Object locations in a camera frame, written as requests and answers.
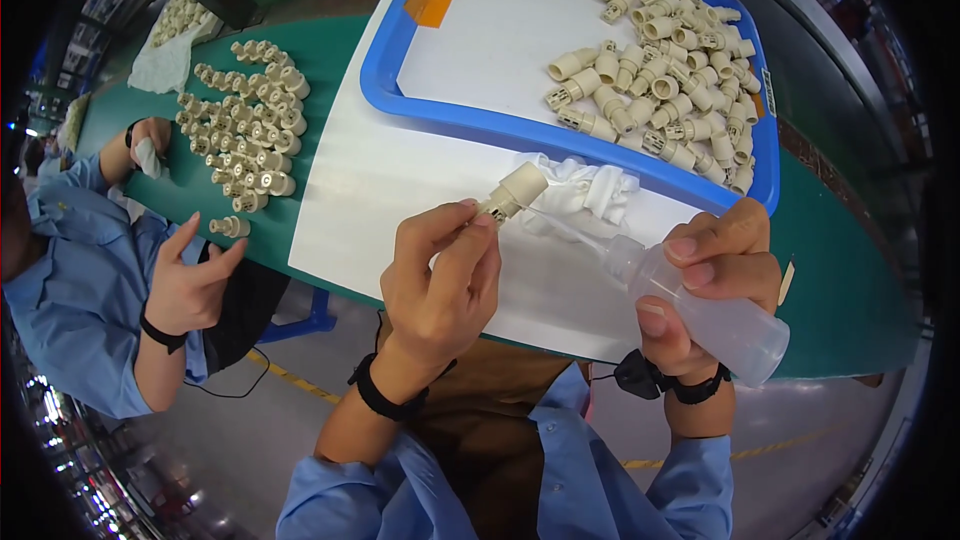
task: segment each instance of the blue plastic tray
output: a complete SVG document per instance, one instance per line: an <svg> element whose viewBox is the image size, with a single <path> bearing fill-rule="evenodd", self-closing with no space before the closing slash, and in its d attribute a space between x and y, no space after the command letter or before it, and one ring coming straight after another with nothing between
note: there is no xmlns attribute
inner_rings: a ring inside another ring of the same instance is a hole
<svg viewBox="0 0 960 540"><path fill-rule="evenodd" d="M541 151L551 159L563 160L570 155L580 155L588 163L616 165L637 175L643 188L716 215L737 202L738 196L726 187L624 146L512 114L403 95L397 78L417 30L414 19L403 9L406 1L393 0L360 69L360 88L375 108L422 120L428 131L446 136L520 152ZM752 129L756 164L748 196L763 204L772 215L780 198L780 151L777 122L767 104L766 80L762 75L766 70L766 59L760 35L753 18L739 0L704 1L738 9L743 18L735 25L740 35L752 40L756 47L756 55L750 58L750 62L764 86L760 95L766 114Z"/></svg>

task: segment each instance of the white work surface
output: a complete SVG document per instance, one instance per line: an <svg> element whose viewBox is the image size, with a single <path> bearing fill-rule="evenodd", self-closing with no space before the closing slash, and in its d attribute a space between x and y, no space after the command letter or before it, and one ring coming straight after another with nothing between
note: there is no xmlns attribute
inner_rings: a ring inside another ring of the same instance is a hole
<svg viewBox="0 0 960 540"><path fill-rule="evenodd" d="M360 90L360 67L392 0L380 0L343 76L319 139L296 221L289 265L382 300L380 274L394 257L398 224L439 204L486 198L516 153L412 129ZM650 246L697 209L641 190L630 200L631 235ZM619 363L640 345L633 305L589 249L500 231L500 305L485 333L592 361Z"/></svg>

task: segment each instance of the worker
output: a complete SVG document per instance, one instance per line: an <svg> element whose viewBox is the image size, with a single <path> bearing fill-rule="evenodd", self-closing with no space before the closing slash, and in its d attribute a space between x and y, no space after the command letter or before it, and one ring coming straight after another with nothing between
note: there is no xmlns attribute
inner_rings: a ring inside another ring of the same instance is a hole
<svg viewBox="0 0 960 540"><path fill-rule="evenodd" d="M223 251L198 237L198 212L131 224L106 193L145 139L163 155L170 121L135 122L29 197L3 172L3 292L20 340L51 385L116 419L169 409L185 380L243 359L290 281L245 259L245 238Z"/></svg>
<svg viewBox="0 0 960 540"><path fill-rule="evenodd" d="M726 369L669 303L636 302L643 356L677 384L663 403L672 449L644 495L582 416L585 366L477 338L497 310L500 255L496 223L476 215L466 200L397 228L379 350L295 466L276 538L730 537ZM769 243L766 211L746 198L678 225L664 247L691 294L772 314Z"/></svg>

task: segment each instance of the blue work shirt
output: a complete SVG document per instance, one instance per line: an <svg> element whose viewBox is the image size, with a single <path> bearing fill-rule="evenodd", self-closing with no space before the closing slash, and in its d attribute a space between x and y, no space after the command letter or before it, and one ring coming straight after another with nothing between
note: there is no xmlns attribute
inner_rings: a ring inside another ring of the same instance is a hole
<svg viewBox="0 0 960 540"><path fill-rule="evenodd" d="M45 255L3 284L27 355L57 390L115 419L150 414L134 378L140 310L161 244L178 229L149 210L131 225L107 198L100 156L74 163L27 197ZM196 264L196 236L181 258ZM204 339L186 339L186 380L208 377Z"/></svg>
<svg viewBox="0 0 960 540"><path fill-rule="evenodd" d="M529 418L543 447L540 538L729 538L730 437L683 440L644 495L580 416L590 390L571 364ZM308 456L296 464L277 540L476 538L434 455L402 432L371 471Z"/></svg>

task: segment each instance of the fingernail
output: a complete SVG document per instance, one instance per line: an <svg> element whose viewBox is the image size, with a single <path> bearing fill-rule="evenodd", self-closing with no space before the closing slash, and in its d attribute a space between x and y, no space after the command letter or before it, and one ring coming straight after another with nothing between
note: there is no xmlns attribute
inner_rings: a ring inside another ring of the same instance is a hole
<svg viewBox="0 0 960 540"><path fill-rule="evenodd" d="M683 270L683 285L690 291L706 286L714 279L714 266L698 262Z"/></svg>
<svg viewBox="0 0 960 540"><path fill-rule="evenodd" d="M488 212L481 212L480 216L473 220L474 225L479 225L480 227L489 227L494 225L494 216Z"/></svg>
<svg viewBox="0 0 960 540"><path fill-rule="evenodd" d="M657 305L636 303L636 320L640 322L640 329L648 336L658 338L666 332L666 315Z"/></svg>
<svg viewBox="0 0 960 540"><path fill-rule="evenodd" d="M692 237L678 237L677 239L667 240L663 247L670 253L674 259L686 259L697 250L697 240Z"/></svg>

